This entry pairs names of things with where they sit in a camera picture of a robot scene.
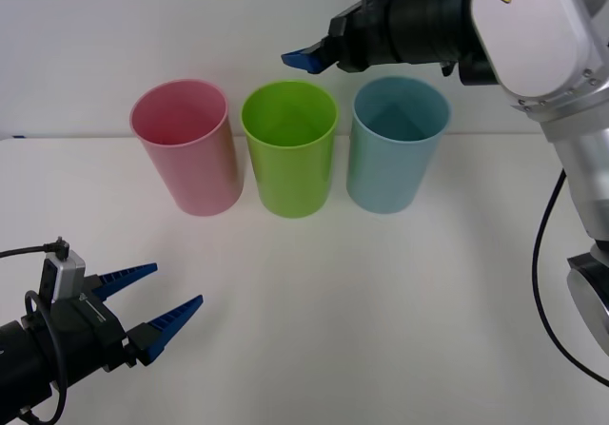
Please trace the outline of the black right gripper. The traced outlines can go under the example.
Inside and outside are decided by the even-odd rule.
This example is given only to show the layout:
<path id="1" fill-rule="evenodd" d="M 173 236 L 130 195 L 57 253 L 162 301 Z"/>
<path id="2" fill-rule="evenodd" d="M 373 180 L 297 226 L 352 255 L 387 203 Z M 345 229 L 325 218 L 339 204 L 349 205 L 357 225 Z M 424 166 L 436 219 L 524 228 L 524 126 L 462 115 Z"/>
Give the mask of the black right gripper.
<path id="1" fill-rule="evenodd" d="M 337 67 L 345 72 L 364 72 L 373 66 L 395 63 L 388 31 L 391 0 L 368 0 L 351 6 L 330 20 L 328 37 L 337 57 Z M 281 55 L 282 62 L 309 74 L 320 74 L 334 65 L 324 40 L 307 48 Z"/>

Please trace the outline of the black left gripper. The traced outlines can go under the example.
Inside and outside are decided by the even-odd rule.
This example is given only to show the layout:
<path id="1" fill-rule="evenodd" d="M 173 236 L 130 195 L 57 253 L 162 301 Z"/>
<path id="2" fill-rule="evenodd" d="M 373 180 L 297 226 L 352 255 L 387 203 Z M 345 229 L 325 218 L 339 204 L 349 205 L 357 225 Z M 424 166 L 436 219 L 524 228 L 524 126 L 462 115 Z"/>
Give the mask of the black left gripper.
<path id="1" fill-rule="evenodd" d="M 137 362 L 148 366 L 204 303 L 199 295 L 126 334 L 105 301 L 157 270 L 156 263 L 148 263 L 86 276 L 84 289 L 88 292 L 73 299 L 57 300 L 51 306 L 52 322 L 66 358 L 69 387 L 99 369 L 111 372 L 124 364 L 133 367 Z"/>

